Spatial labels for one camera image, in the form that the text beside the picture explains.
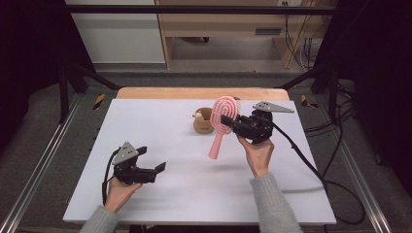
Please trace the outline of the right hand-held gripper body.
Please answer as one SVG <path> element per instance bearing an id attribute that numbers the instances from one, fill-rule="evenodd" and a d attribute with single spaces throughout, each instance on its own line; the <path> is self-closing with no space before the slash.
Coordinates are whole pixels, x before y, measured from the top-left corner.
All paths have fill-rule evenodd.
<path id="1" fill-rule="evenodd" d="M 274 113 L 292 113 L 292 109 L 260 101 L 254 104 L 249 116 L 238 116 L 233 120 L 230 128 L 235 134 L 251 140 L 253 145 L 260 144 L 272 136 L 275 128 Z"/>

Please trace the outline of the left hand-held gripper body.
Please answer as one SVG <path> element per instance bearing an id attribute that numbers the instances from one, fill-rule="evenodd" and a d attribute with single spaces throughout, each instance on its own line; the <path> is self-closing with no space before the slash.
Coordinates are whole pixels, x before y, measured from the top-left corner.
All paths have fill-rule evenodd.
<path id="1" fill-rule="evenodd" d="M 113 176 L 126 184 L 153 183 L 156 177 L 155 169 L 139 168 L 137 159 L 140 155 L 129 142 L 124 142 L 112 162 Z"/>

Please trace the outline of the pink hairbrush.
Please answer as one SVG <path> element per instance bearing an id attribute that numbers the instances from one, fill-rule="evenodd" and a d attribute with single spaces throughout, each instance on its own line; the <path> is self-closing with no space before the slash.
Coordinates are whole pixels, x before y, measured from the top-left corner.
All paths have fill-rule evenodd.
<path id="1" fill-rule="evenodd" d="M 229 126 L 221 123 L 221 117 L 229 117 L 230 120 L 235 120 L 239 114 L 239 109 L 239 100 L 232 96 L 222 96 L 214 103 L 210 123 L 216 131 L 216 136 L 208 154 L 211 159 L 218 158 L 223 136 L 231 132 Z"/>

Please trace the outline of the person's left hand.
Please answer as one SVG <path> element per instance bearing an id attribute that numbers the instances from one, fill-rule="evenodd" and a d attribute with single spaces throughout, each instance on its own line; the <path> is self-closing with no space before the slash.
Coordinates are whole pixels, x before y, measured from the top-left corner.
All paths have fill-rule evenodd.
<path id="1" fill-rule="evenodd" d="M 141 183 L 126 184 L 113 177 L 109 181 L 109 191 L 104 209 L 116 214 L 141 186 Z"/>

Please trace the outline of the person's right hand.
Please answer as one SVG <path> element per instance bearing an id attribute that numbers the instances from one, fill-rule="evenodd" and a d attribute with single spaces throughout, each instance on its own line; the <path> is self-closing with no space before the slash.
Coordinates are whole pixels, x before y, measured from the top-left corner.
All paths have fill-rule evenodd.
<path id="1" fill-rule="evenodd" d="M 270 140 L 265 140 L 254 145 L 244 137 L 238 136 L 237 139 L 245 150 L 246 159 L 254 177 L 267 175 L 269 173 L 271 155 L 275 149 L 274 144 Z"/>

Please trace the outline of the white table board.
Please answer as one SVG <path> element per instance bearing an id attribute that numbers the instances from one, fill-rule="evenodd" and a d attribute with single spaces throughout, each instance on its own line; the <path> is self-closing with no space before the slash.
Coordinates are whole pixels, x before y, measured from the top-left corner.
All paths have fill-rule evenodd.
<path id="1" fill-rule="evenodd" d="M 144 184 L 120 210 L 123 223 L 255 224 L 257 205 L 250 185 L 252 173 L 243 147 L 233 134 L 223 137 L 217 159 L 208 156 L 215 139 L 193 129 L 195 110 L 210 100 L 115 99 L 89 155 L 63 218 L 82 223 L 102 203 L 101 184 L 112 174 L 107 163 L 124 142 L 147 147 L 138 160 L 142 168 L 165 162 L 154 183 Z M 336 222 L 322 183 L 313 174 L 313 155 L 294 102 L 292 113 L 273 116 L 275 150 L 269 169 L 303 225 Z"/>

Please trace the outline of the wooden table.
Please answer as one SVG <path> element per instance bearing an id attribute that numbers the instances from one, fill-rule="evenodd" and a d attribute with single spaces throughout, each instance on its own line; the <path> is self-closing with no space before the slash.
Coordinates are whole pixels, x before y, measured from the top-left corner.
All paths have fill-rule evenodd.
<path id="1" fill-rule="evenodd" d="M 226 95 L 241 100 L 290 100 L 284 89 L 260 87 L 123 87 L 117 99 L 217 99 Z"/>

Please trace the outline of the black metal stand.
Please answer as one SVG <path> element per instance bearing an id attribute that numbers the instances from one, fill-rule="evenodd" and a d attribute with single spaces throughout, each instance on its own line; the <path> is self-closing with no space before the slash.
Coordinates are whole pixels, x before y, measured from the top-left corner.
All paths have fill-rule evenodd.
<path id="1" fill-rule="evenodd" d="M 313 94 L 322 94 L 328 88 L 327 115 L 333 123 L 337 122 L 337 92 L 338 72 L 334 64 L 320 64 L 315 68 L 299 75 L 291 81 L 279 85 L 279 88 L 289 90 L 295 85 L 310 78 L 314 79 L 311 90 Z"/>
<path id="2" fill-rule="evenodd" d="M 112 90 L 120 90 L 121 86 L 112 83 L 98 75 L 95 71 L 87 69 L 80 64 L 64 64 L 58 71 L 59 96 L 60 96 L 60 123 L 69 116 L 68 84 L 71 84 L 76 93 L 85 93 L 88 89 L 84 77 L 92 78 Z"/>

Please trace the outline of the wooden desk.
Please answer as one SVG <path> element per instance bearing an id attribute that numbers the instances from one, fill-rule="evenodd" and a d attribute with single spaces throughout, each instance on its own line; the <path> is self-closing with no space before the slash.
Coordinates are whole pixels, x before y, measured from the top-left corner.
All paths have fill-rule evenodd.
<path id="1" fill-rule="evenodd" d="M 337 0 L 154 0 L 158 6 L 334 7 Z M 288 69 L 303 52 L 303 41 L 322 39 L 330 16 L 160 14 L 164 49 L 178 37 L 270 38 Z"/>

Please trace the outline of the black horizontal bar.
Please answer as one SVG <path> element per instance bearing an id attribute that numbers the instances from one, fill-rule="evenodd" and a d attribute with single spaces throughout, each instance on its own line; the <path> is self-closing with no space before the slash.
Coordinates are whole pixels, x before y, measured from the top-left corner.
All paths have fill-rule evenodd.
<path id="1" fill-rule="evenodd" d="M 211 14 L 211 15 L 334 15 L 335 8 L 247 6 L 66 5 L 70 13 L 84 14 Z"/>

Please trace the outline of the white cabinet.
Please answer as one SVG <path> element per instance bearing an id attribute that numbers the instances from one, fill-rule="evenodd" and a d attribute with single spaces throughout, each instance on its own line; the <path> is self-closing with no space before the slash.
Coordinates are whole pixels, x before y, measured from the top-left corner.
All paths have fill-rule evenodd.
<path id="1" fill-rule="evenodd" d="M 94 64 L 164 63 L 156 14 L 72 14 Z"/>

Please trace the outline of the black curtain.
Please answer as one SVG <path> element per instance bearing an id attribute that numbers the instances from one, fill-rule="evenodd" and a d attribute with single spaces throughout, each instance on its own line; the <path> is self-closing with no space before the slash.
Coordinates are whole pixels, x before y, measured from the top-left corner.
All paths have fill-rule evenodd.
<path id="1" fill-rule="evenodd" d="M 93 68 L 72 16 L 48 5 L 65 0 L 0 0 L 0 150 L 11 141 L 29 108 L 32 93 L 69 75 L 86 90 L 83 75 L 69 68 Z"/>
<path id="2" fill-rule="evenodd" d="M 365 130 L 412 196 L 412 0 L 337 0 L 317 62 L 355 84 Z"/>

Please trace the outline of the aluminium rail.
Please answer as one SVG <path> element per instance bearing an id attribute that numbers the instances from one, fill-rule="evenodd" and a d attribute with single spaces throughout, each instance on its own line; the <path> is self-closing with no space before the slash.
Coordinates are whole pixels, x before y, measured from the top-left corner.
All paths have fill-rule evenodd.
<path id="1" fill-rule="evenodd" d="M 376 233 L 393 233 L 347 143 L 339 144 L 341 158 Z"/>
<path id="2" fill-rule="evenodd" d="M 83 100 L 84 96 L 82 94 L 75 94 L 73 100 L 69 105 L 69 111 L 65 119 L 60 122 L 53 135 L 43 151 L 42 156 L 36 164 L 30 178 L 25 184 L 22 192 L 20 193 L 18 199 L 13 205 L 12 209 L 9 211 L 8 215 L 4 218 L 3 222 L 0 224 L 0 233 L 15 233 L 17 227 L 25 214 L 38 186 L 40 185 L 46 171 L 51 164 L 51 161 L 58 150 L 61 141 L 63 140 L 67 129 L 69 128 L 74 115 L 79 109 L 79 104 Z"/>

